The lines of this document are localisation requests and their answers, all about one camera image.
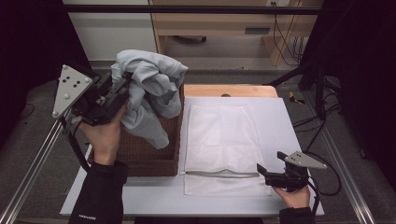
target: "black sleeve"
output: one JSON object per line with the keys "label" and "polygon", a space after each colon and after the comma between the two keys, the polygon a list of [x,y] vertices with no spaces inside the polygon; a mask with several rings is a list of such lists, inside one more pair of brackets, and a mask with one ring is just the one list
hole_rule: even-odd
{"label": "black sleeve", "polygon": [[122,186],[128,167],[93,163],[82,184],[69,223],[117,224],[123,220]]}
{"label": "black sleeve", "polygon": [[280,224],[315,224],[315,218],[309,207],[286,208],[279,212]]}

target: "crumpled cloth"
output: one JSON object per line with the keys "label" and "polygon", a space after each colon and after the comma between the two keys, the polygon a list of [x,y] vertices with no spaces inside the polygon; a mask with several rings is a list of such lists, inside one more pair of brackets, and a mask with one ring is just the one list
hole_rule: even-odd
{"label": "crumpled cloth", "polygon": [[271,194],[257,163],[264,164],[253,117],[246,105],[192,105],[189,114],[185,194]]}
{"label": "crumpled cloth", "polygon": [[121,120],[127,133],[145,138],[156,148],[169,144],[158,116],[171,119],[180,114],[179,88],[187,70],[177,60],[158,53],[127,49],[117,54],[111,66],[113,83],[118,83],[124,72],[134,73],[130,102]]}

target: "gray cloth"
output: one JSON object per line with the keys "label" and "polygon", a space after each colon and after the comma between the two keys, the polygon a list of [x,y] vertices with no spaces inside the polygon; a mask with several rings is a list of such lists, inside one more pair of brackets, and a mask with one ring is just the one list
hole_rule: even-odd
{"label": "gray cloth", "polygon": [[130,85],[130,103],[121,122],[125,131],[144,137],[154,147],[169,144],[157,115],[170,119],[181,112],[179,88],[187,67],[170,57],[137,49],[117,54],[111,66],[113,83],[122,79],[124,72],[134,73]]}

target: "storage box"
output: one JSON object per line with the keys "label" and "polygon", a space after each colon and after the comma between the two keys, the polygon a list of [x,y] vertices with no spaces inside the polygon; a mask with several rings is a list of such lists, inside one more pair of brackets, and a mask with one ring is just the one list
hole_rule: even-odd
{"label": "storage box", "polygon": [[159,118],[168,133],[169,145],[156,149],[144,138],[121,132],[117,160],[128,165],[128,176],[174,176],[177,175],[180,128],[183,120],[184,91],[180,88],[180,115],[173,119]]}

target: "white mesh laundry bag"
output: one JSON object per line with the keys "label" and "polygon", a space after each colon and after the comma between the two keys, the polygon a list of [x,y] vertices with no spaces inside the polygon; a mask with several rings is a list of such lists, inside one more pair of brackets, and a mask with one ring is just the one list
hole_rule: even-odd
{"label": "white mesh laundry bag", "polygon": [[189,114],[185,194],[271,194],[257,163],[264,164],[253,117],[246,105],[192,105]]}

